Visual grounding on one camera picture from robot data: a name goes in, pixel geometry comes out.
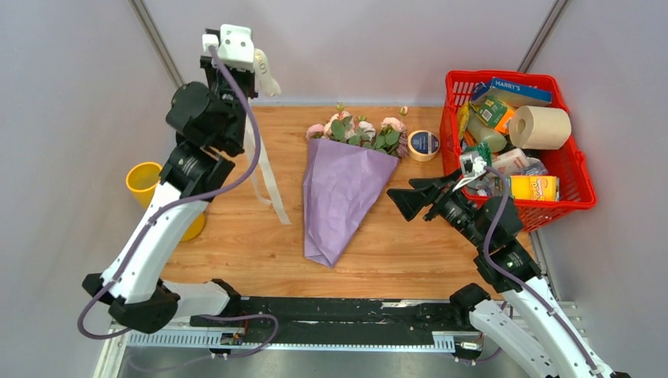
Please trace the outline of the cream ribbon with gold text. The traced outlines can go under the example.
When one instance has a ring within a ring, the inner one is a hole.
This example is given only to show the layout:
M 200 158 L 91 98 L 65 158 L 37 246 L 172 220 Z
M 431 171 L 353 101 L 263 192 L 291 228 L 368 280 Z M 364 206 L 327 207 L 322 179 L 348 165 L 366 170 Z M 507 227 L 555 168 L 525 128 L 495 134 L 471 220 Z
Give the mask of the cream ribbon with gold text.
M 259 48 L 254 49 L 254 74 L 258 79 L 260 88 L 265 95 L 273 97 L 281 94 L 280 85 L 271 73 L 269 60 L 264 51 Z M 286 225 L 291 224 L 286 209 L 284 208 L 284 204 L 276 182 L 276 177 L 270 164 L 269 156 L 267 154 L 264 141 L 260 139 L 261 141 L 260 147 L 256 147 L 254 142 L 255 133 L 253 131 L 252 124 L 249 118 L 246 119 L 245 132 L 246 132 L 246 138 L 244 141 L 244 146 L 246 150 L 247 160 L 251 162 L 254 153 L 258 151 L 260 152 L 258 160 L 258 168 L 260 169 L 265 189 L 267 191 L 267 194 L 269 195 L 268 198 L 265 198 L 262 195 L 259 189 L 258 178 L 253 172 L 250 175 L 250 181 L 253 185 L 255 196 L 257 197 L 259 202 L 267 206 L 273 207 L 281 224 L 286 224 Z

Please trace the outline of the purple pink wrapping paper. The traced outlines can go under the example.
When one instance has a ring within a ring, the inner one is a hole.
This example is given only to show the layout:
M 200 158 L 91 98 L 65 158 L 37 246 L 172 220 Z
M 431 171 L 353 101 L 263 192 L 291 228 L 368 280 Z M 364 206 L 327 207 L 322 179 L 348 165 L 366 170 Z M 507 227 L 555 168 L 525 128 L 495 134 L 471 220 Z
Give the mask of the purple pink wrapping paper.
M 302 184 L 304 257 L 334 267 L 399 163 L 375 150 L 311 139 Z

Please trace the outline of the pink flower bunch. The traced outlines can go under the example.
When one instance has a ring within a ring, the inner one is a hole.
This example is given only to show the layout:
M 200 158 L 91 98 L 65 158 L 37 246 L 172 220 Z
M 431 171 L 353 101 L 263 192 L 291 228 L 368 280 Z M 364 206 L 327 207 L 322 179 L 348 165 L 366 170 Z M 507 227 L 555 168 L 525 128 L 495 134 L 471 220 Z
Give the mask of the pink flower bunch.
M 398 158 L 409 155 L 408 130 L 400 117 L 385 117 L 377 128 L 365 116 L 355 117 L 341 102 L 327 123 L 308 127 L 306 138 L 360 146 Z

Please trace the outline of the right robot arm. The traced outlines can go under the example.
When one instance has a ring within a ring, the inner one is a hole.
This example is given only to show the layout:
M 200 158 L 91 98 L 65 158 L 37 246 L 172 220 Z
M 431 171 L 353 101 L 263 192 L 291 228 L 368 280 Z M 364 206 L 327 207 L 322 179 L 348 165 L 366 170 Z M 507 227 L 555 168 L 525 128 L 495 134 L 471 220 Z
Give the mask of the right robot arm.
M 518 210 L 510 197 L 510 182 L 487 167 L 501 183 L 502 194 L 477 207 L 461 188 L 467 178 L 460 170 L 432 179 L 412 179 L 408 188 L 387 191 L 407 221 L 427 208 L 425 221 L 442 217 L 477 248 L 477 271 L 504 301 L 517 310 L 526 326 L 518 326 L 480 285 L 472 283 L 451 295 L 451 323 L 474 327 L 492 339 L 531 377 L 624 377 L 583 339 L 551 293 L 537 263 L 518 242 Z

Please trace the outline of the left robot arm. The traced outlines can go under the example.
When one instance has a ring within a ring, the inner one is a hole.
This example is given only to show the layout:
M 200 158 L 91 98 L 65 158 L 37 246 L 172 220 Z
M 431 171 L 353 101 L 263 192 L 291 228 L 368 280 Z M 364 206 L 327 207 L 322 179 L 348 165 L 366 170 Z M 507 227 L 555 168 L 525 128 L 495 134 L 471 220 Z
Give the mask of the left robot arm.
M 161 278 L 173 251 L 213 199 L 232 189 L 233 158 L 243 153 L 244 130 L 256 125 L 249 101 L 257 95 L 256 65 L 242 68 L 201 57 L 205 82 L 190 82 L 173 95 L 166 122 L 176 147 L 159 174 L 154 194 L 119 256 L 103 272 L 87 275 L 83 289 L 125 331 L 151 334 L 171 320 L 211 316 L 235 324 L 238 293 L 223 280 L 174 283 Z

